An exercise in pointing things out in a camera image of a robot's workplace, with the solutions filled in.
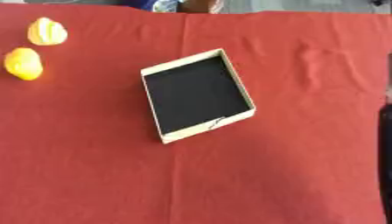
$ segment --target white box edge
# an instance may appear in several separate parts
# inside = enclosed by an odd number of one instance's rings
[[[144,76],[159,73],[164,70],[173,69],[175,67],[182,67],[182,66],[192,64],[197,61],[210,59],[210,58],[213,58],[216,56],[222,57],[225,65],[226,65],[226,68],[229,71],[236,86],[240,90],[243,99],[248,104],[249,110],[244,111],[244,112],[237,114],[237,115],[213,119],[212,121],[203,122],[203,123],[193,125],[191,127],[185,128],[185,129],[176,130],[171,133],[163,135],[161,132],[161,129],[160,129],[157,114],[155,112],[154,104],[153,104],[151,96],[150,96],[150,91],[148,89],[147,82],[146,82]],[[244,120],[246,118],[253,116],[256,112],[255,104],[253,103],[252,99],[250,98],[250,95],[249,95],[247,89],[242,84],[241,78],[239,77],[238,73],[235,71],[235,68],[234,68],[233,64],[230,62],[229,57],[226,55],[226,52],[222,48],[214,49],[214,50],[211,50],[208,52],[194,54],[192,56],[188,56],[188,57],[185,57],[182,59],[175,59],[173,61],[169,61],[169,62],[166,62],[163,64],[147,67],[147,68],[144,68],[141,70],[141,74],[142,74],[142,81],[143,81],[144,89],[147,93],[150,108],[152,110],[152,114],[154,117],[154,122],[157,126],[158,134],[164,144],[172,143],[172,142],[178,141],[180,139],[184,139],[186,137],[195,136],[197,134],[207,132],[209,130],[215,130],[215,129],[218,129],[219,127],[229,125],[230,123],[235,123],[240,120]]]

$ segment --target square box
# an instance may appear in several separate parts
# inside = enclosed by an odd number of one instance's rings
[[[251,117],[256,106],[223,49],[142,70],[164,144]]]

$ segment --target table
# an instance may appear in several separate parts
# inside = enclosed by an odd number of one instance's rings
[[[38,17],[69,40],[30,44]],[[0,223],[382,223],[391,34],[382,15],[2,4],[0,54],[32,47],[45,73],[0,72]],[[161,144],[140,69],[219,47],[255,116]]]

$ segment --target yellow fruit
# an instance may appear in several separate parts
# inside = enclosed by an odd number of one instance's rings
[[[17,48],[5,55],[5,69],[25,81],[37,79],[43,72],[41,59],[31,48]]]
[[[67,40],[68,34],[62,24],[41,17],[29,27],[27,38],[38,46],[55,46]]]

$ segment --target box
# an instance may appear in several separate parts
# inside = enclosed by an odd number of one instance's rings
[[[142,70],[164,144],[251,117],[256,106],[223,49]]]

